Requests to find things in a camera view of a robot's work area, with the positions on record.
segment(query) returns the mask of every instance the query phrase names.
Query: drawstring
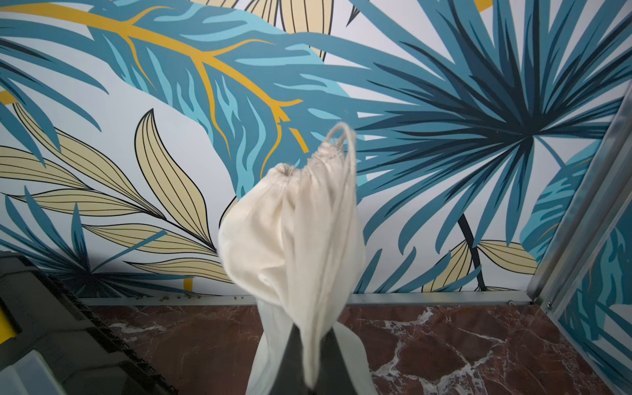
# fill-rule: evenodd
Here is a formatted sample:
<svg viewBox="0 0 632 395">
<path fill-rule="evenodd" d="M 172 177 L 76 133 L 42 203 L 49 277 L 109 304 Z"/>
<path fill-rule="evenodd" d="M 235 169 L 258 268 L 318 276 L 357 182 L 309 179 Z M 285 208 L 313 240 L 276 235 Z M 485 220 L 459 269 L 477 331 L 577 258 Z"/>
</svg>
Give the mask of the drawstring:
<svg viewBox="0 0 632 395">
<path fill-rule="evenodd" d="M 336 142 L 335 147 L 342 150 L 343 143 L 345 140 L 347 140 L 348 149 L 347 149 L 347 156 L 345 158 L 344 167 L 343 167 L 344 176 L 340 180 L 341 184 L 339 185 L 337 189 L 338 194 L 336 196 L 336 199 L 332 207 L 332 212 L 334 213 L 334 216 L 337 216 L 337 213 L 340 212 L 341 206 L 344 200 L 345 191 L 347 188 L 350 187 L 350 185 L 348 185 L 349 177 L 351 175 L 355 176 L 356 174 L 356 152 L 355 152 L 356 134 L 355 134 L 355 131 L 353 131 L 353 129 L 351 129 L 349 125 L 347 125 L 346 123 L 340 122 L 329 131 L 324 141 L 327 143 L 330 143 L 332 136 L 335 134 L 335 132 L 339 130 L 344 130 L 344 134 Z M 334 225 L 333 223 L 330 224 L 329 229 L 327 230 L 327 233 L 326 233 L 327 236 L 325 239 L 326 241 L 325 246 L 328 246 L 328 247 L 331 245 L 331 238 L 332 238 L 332 235 L 334 234 L 333 225 Z M 323 256 L 323 259 L 326 260 L 328 249 L 324 250 L 323 252 L 325 253 L 325 255 Z M 333 261 L 325 262 L 325 265 L 323 265 L 321 268 L 319 277 L 321 278 L 323 283 L 329 283 L 329 281 L 333 281 L 333 279 L 325 278 L 326 273 L 331 273 L 330 266 L 332 264 L 333 264 Z M 318 287 L 315 291 L 316 291 L 315 300 L 317 302 L 324 304 L 325 306 L 328 305 L 329 304 L 328 298 L 330 297 L 330 295 L 322 294 L 323 292 L 322 284 L 321 284 L 321 287 Z M 317 321 L 322 321 L 323 316 L 315 315 L 313 318 L 315 319 L 315 321 L 312 321 L 308 324 L 312 326 L 319 326 Z M 320 370 L 320 358 L 319 358 L 320 357 L 320 339 L 311 338 L 309 339 L 311 340 L 309 342 L 310 344 L 305 344 L 304 340 L 306 339 L 303 337 L 303 333 L 301 333 L 301 340 L 303 343 L 303 373 L 305 374 L 307 386 L 313 387 L 316 385 L 316 380 L 318 379 L 318 372 Z M 316 373 L 316 376 L 309 377 L 309 380 L 307 377 L 308 365 L 311 366 L 311 369 L 309 370 L 312 370 L 313 372 Z"/>
<path fill-rule="evenodd" d="M 338 141 L 336 142 L 335 146 L 340 148 L 340 149 L 342 149 L 344 141 L 345 140 L 348 141 L 347 157 L 346 157 L 346 162 L 344 164 L 345 165 L 345 169 L 344 169 L 345 173 L 348 174 L 349 171 L 352 168 L 353 168 L 353 171 L 355 173 L 355 171 L 356 171 L 356 152 L 355 152 L 355 138 L 356 138 L 356 134 L 355 134 L 355 131 L 353 129 L 351 129 L 349 127 L 349 125 L 347 125 L 346 123 L 339 122 L 338 124 L 336 124 L 336 126 L 331 128 L 329 133 L 327 133 L 327 137 L 325 137 L 325 141 L 327 143 L 331 143 L 331 138 L 339 130 L 344 130 L 344 133 L 343 133 L 342 137 L 338 139 Z"/>
</svg>

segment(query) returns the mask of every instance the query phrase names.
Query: metal corner post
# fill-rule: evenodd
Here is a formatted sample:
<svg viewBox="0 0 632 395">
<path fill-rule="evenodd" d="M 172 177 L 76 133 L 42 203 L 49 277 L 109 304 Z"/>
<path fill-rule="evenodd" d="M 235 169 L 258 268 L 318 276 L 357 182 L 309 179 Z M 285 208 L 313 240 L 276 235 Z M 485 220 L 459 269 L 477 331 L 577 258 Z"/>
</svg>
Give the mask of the metal corner post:
<svg viewBox="0 0 632 395">
<path fill-rule="evenodd" d="M 549 245 L 527 294 L 557 308 L 632 193 L 632 85 Z"/>
</svg>

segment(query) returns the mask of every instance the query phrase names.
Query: beige leaf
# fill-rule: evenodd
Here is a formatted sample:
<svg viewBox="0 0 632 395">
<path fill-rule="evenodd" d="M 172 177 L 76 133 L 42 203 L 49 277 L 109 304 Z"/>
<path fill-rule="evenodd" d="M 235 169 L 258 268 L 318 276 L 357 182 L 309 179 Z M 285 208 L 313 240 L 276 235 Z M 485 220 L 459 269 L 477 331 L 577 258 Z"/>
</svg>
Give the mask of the beige leaf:
<svg viewBox="0 0 632 395">
<path fill-rule="evenodd" d="M 77 189 L 89 189 L 63 167 L 44 159 L 46 167 L 30 152 L 11 147 L 0 147 L 0 177 L 41 181 Z"/>
<path fill-rule="evenodd" d="M 46 136 L 37 123 L 35 123 L 33 117 L 24 110 L 24 107 L 22 107 L 20 103 L 14 103 L 13 109 L 33 137 L 56 157 L 77 171 L 128 197 L 143 207 L 144 211 L 148 214 L 158 218 L 164 218 L 158 209 L 140 196 L 120 168 L 104 154 L 71 135 L 56 129 L 61 146 L 61 151 L 58 151 L 48 136 Z"/>
<path fill-rule="evenodd" d="M 251 0 L 245 11 L 257 15 L 272 26 L 276 24 L 278 0 Z"/>
<path fill-rule="evenodd" d="M 334 0 L 281 0 L 283 29 L 287 33 L 331 33 Z M 312 48 L 321 59 L 325 52 Z"/>
<path fill-rule="evenodd" d="M 452 284 L 454 281 L 461 279 L 470 272 L 472 256 L 468 244 L 464 241 L 451 251 L 450 263 L 448 263 L 443 273 L 437 278 L 423 286 L 423 292 L 432 292 Z"/>
<path fill-rule="evenodd" d="M 212 245 L 204 197 L 162 144 L 154 110 L 138 124 L 136 156 L 147 183 L 169 214 L 180 226 Z"/>
<path fill-rule="evenodd" d="M 522 248 L 519 243 L 505 241 L 483 240 L 478 244 L 481 250 L 495 264 L 510 272 L 535 274 L 538 262 Z"/>
<path fill-rule="evenodd" d="M 146 224 L 83 225 L 83 227 L 104 239 L 125 247 L 136 245 L 164 230 L 157 226 Z M 214 249 L 170 231 L 167 231 L 167 235 L 147 243 L 138 248 L 138 250 L 153 253 L 203 253 L 217 256 Z"/>
<path fill-rule="evenodd" d="M 197 276 L 206 277 L 208 279 L 231 283 L 224 268 L 219 263 L 200 258 L 177 258 L 165 260 L 155 264 L 134 264 L 128 262 L 134 267 L 147 270 L 153 273 L 162 274 L 179 274 L 181 276 Z"/>
<path fill-rule="evenodd" d="M 26 202 L 24 196 L 13 197 Z M 33 195 L 33 199 L 45 209 L 67 214 L 72 214 L 77 204 L 79 213 L 83 216 L 113 217 L 143 212 L 141 208 L 121 199 L 90 190 L 59 189 L 38 193 Z"/>
</svg>

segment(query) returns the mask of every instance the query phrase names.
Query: wall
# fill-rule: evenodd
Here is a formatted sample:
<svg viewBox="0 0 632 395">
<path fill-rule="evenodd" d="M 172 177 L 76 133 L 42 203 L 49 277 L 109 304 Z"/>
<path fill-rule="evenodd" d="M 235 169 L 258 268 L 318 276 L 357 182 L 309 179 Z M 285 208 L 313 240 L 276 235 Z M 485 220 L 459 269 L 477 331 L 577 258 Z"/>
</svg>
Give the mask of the wall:
<svg viewBox="0 0 632 395">
<path fill-rule="evenodd" d="M 81 297 L 242 294 L 222 216 L 340 120 L 356 292 L 526 289 L 631 76 L 626 1 L 9 3 L 0 245 Z"/>
<path fill-rule="evenodd" d="M 559 321 L 625 394 L 632 394 L 632 206 L 575 291 Z"/>
</svg>

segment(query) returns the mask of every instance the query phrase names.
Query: blue palm leaf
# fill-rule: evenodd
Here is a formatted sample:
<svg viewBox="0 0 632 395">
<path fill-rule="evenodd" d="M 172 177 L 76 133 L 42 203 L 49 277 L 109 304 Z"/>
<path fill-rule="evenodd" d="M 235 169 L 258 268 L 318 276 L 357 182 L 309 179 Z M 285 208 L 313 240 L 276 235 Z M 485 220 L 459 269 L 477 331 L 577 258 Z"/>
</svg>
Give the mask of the blue palm leaf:
<svg viewBox="0 0 632 395">
<path fill-rule="evenodd" d="M 441 273 L 443 273 L 443 271 L 449 265 L 451 257 L 452 257 L 452 252 L 448 252 L 427 272 L 423 273 L 421 276 L 414 278 L 409 283 L 399 287 L 397 290 L 395 290 L 395 292 L 396 293 L 412 292 L 428 284 L 430 281 L 434 280 Z"/>
<path fill-rule="evenodd" d="M 483 268 L 482 266 L 479 266 L 476 269 L 474 269 L 471 272 L 469 272 L 467 274 L 467 276 L 464 276 L 464 277 L 458 279 L 457 281 L 454 281 L 451 284 L 443 286 L 443 287 L 437 289 L 434 292 L 454 292 L 454 291 L 458 290 L 459 288 L 462 288 L 463 286 L 466 286 L 470 281 L 473 281 L 479 275 L 479 273 L 481 272 L 482 268 Z"/>
<path fill-rule="evenodd" d="M 79 264 L 85 269 L 90 270 L 90 260 L 88 258 L 88 249 L 85 246 L 85 238 L 83 237 L 83 227 L 81 217 L 79 216 L 79 206 L 75 203 L 75 211 L 73 212 L 73 222 L 71 225 L 73 248 L 75 256 Z"/>
<path fill-rule="evenodd" d="M 43 208 L 40 207 L 40 205 L 35 201 L 35 199 L 33 199 L 31 194 L 28 192 L 28 189 L 26 186 L 24 187 L 24 194 L 25 194 L 24 197 L 28 204 L 28 208 L 31 210 L 31 214 L 33 215 L 33 218 L 35 218 L 35 220 L 37 221 L 37 224 L 40 226 L 40 228 L 42 228 L 46 236 L 48 236 L 52 240 L 52 242 L 57 247 L 59 247 L 59 249 L 61 249 L 62 252 L 64 252 L 67 256 L 72 258 L 74 261 L 77 261 L 78 257 L 76 256 L 75 252 L 72 250 L 72 248 L 68 246 L 68 244 L 61 237 L 59 232 L 57 232 L 57 229 L 55 228 L 55 225 L 52 224 L 51 219 L 48 218 Z"/>
<path fill-rule="evenodd" d="M 190 276 L 179 276 L 172 274 L 154 273 L 133 273 L 133 272 L 94 272 L 104 264 L 111 262 L 137 248 L 150 243 L 157 238 L 164 236 L 165 231 L 159 232 L 126 250 L 115 254 L 113 257 L 99 264 L 94 270 L 90 270 L 88 261 L 88 251 L 83 235 L 83 227 L 79 216 L 78 207 L 75 211 L 71 223 L 71 239 L 73 249 L 62 239 L 57 229 L 52 225 L 46 213 L 25 189 L 28 208 L 35 219 L 35 222 L 50 237 L 53 244 L 62 249 L 65 254 L 57 252 L 53 247 L 45 244 L 27 226 L 24 218 L 17 211 L 8 196 L 5 196 L 6 211 L 15 226 L 27 237 L 0 225 L 0 231 L 13 238 L 23 246 L 16 245 L 9 241 L 0 239 L 0 245 L 11 251 L 19 252 L 29 258 L 35 265 L 47 274 L 52 274 L 64 283 L 77 297 L 80 298 L 119 298 L 121 296 L 150 296 L 141 289 L 151 289 L 153 291 L 182 293 L 182 289 L 152 283 L 151 281 L 165 281 L 190 278 Z"/>
<path fill-rule="evenodd" d="M 441 207 L 459 196 L 439 231 L 435 244 L 439 251 L 471 201 L 499 172 L 474 232 L 473 246 L 482 239 L 507 195 L 506 240 L 511 242 L 524 207 L 534 140 L 540 136 L 601 138 L 608 122 L 599 119 L 613 115 L 620 99 L 582 106 L 632 77 L 632 51 L 614 52 L 632 34 L 632 15 L 624 15 L 607 31 L 619 10 L 610 4 L 597 10 L 563 59 L 585 2 L 563 1 L 550 30 L 550 2 L 528 2 L 520 63 L 518 35 L 507 2 L 494 2 L 493 42 L 473 4 L 419 2 L 451 59 L 412 37 L 368 0 L 352 3 L 393 42 L 438 75 L 335 37 L 306 34 L 296 38 L 369 69 L 347 68 L 353 71 L 340 73 L 344 79 L 339 81 L 367 88 L 373 85 L 376 92 L 390 91 L 391 96 L 415 105 L 388 104 L 385 111 L 372 111 L 383 116 L 368 118 L 357 128 L 386 137 L 358 142 L 361 153 L 374 156 L 358 163 L 359 174 L 382 172 L 358 187 L 360 198 L 422 178 L 374 214 L 365 226 L 365 239 L 415 197 L 436 190 L 453 176 L 458 178 L 413 214 L 400 234 L 400 251 Z M 552 155 L 559 158 L 554 151 Z"/>
<path fill-rule="evenodd" d="M 364 270 L 360 281 L 358 281 L 358 285 L 353 293 L 364 293 L 367 290 L 368 284 L 371 282 L 371 277 L 373 277 L 373 273 L 375 272 L 375 268 L 377 264 L 380 262 L 380 256 L 382 255 L 382 249 L 377 250 L 373 258 L 368 263 L 367 268 Z"/>
<path fill-rule="evenodd" d="M 621 337 L 622 333 L 632 333 L 632 324 L 612 307 L 629 305 L 632 301 L 627 246 L 632 231 L 629 226 L 631 221 L 632 209 L 628 207 L 607 235 L 595 261 L 560 317 L 564 328 L 606 376 L 624 391 L 632 391 L 632 370 L 617 360 L 612 350 L 616 349 L 617 354 L 632 359 L 632 348 L 625 337 Z M 605 342 L 609 345 L 602 348 Z"/>
<path fill-rule="evenodd" d="M 389 278 L 387 278 L 386 281 L 384 281 L 384 283 L 375 290 L 375 293 L 387 293 L 395 285 L 395 283 L 404 276 L 404 273 L 406 273 L 410 265 L 415 260 L 416 255 L 417 249 L 413 247 L 413 250 L 408 254 L 406 259 L 404 259 L 404 262 L 402 262 L 401 265 L 399 265 L 399 267 L 389 276 Z"/>
<path fill-rule="evenodd" d="M 3 27 L 7 32 L 12 29 L 12 23 L 9 21 Z M 47 68 L 49 70 L 57 71 L 64 75 L 72 76 L 73 78 L 88 83 L 92 86 L 105 90 L 105 88 L 94 78 L 88 76 L 86 73 L 70 66 L 68 63 L 60 61 L 52 56 L 44 54 L 43 52 L 35 49 L 28 48 L 22 44 L 11 41 L 10 39 L 0 39 L 0 54 L 9 55 L 12 58 L 16 58 L 22 61 L 28 61 Z M 4 60 L 0 60 L 0 87 L 7 90 L 18 102 L 22 103 L 25 109 L 33 116 L 36 122 L 42 127 L 44 133 L 51 139 L 53 144 L 59 149 L 59 141 L 57 133 L 50 121 L 50 119 L 44 114 L 44 112 L 31 100 L 28 95 L 18 86 L 16 83 L 22 84 L 34 91 L 43 94 L 58 103 L 66 106 L 72 111 L 79 114 L 91 122 L 94 126 L 99 128 L 99 125 L 85 110 L 74 102 L 68 100 L 65 96 L 51 89 L 45 83 L 30 75 L 26 71 L 18 70 L 10 63 Z M 7 127 L 8 131 L 29 151 L 31 151 L 42 163 L 44 162 L 39 149 L 35 145 L 33 139 L 30 137 L 26 129 L 17 121 L 14 115 L 12 115 L 4 106 L 0 109 L 0 119 L 2 124 Z"/>
<path fill-rule="evenodd" d="M 538 264 L 542 262 L 600 143 L 591 143 L 563 164 L 535 202 L 529 221 L 520 234 L 520 242 Z"/>
</svg>

